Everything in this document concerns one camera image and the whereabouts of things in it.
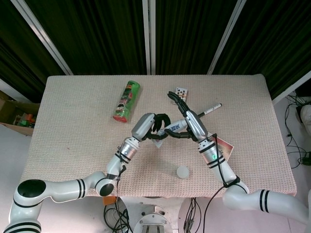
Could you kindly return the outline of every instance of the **green can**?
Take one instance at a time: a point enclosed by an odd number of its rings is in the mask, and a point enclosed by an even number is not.
[[[128,81],[113,115],[113,118],[115,120],[121,122],[127,122],[129,120],[131,109],[135,103],[139,90],[139,83],[135,81]]]

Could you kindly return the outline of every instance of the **table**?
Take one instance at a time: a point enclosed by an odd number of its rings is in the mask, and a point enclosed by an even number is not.
[[[121,123],[112,115],[128,80],[139,82],[142,90],[130,122]],[[65,181],[105,172],[117,146],[144,113],[167,113],[172,122],[182,118],[167,97],[177,86],[188,89],[187,104],[198,113],[223,104],[201,119],[209,132],[235,146],[228,162],[250,192],[296,194],[262,75],[49,77],[21,181]],[[178,166],[189,167],[188,179],[177,177]],[[119,195],[211,197],[219,187],[193,141],[167,138],[160,149],[150,140],[141,143],[122,174]]]

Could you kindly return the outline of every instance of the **dark green curtain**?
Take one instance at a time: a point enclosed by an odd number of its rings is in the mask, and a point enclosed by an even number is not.
[[[272,98],[311,70],[311,1],[246,2],[213,74],[266,77]]]
[[[236,0],[157,0],[156,74],[207,74]]]
[[[9,0],[0,3],[0,79],[40,102],[48,76],[63,71]]]
[[[146,74],[141,0],[26,0],[72,72]]]

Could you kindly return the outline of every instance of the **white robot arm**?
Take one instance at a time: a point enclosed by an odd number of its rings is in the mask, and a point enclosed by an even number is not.
[[[84,198],[89,189],[105,197],[112,193],[116,182],[126,170],[128,164],[139,149],[139,143],[145,139],[163,139],[167,135],[151,134],[161,128],[162,121],[168,126],[171,122],[166,114],[148,113],[141,117],[132,130],[132,137],[125,139],[107,165],[107,175],[101,171],[83,178],[64,182],[26,180],[14,193],[10,211],[10,224],[4,233],[40,233],[41,225],[37,221],[42,201],[51,197],[55,202],[66,202]]]
[[[227,188],[224,196],[224,205],[232,210],[259,210],[285,217],[290,217],[303,224],[307,224],[306,232],[311,232],[308,208],[298,199],[269,190],[258,190],[249,193],[247,186],[232,171],[231,167],[218,150],[217,143],[207,137],[207,130],[199,116],[173,92],[168,96],[174,100],[188,125],[187,132],[177,133],[165,129],[166,134],[175,138],[192,138],[199,144],[199,153],[203,156],[207,166],[216,179]]]

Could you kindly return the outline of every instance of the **white bottle cap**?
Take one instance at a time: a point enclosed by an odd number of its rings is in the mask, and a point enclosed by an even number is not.
[[[181,179],[189,177],[190,171],[186,166],[179,166],[177,169],[177,176]]]

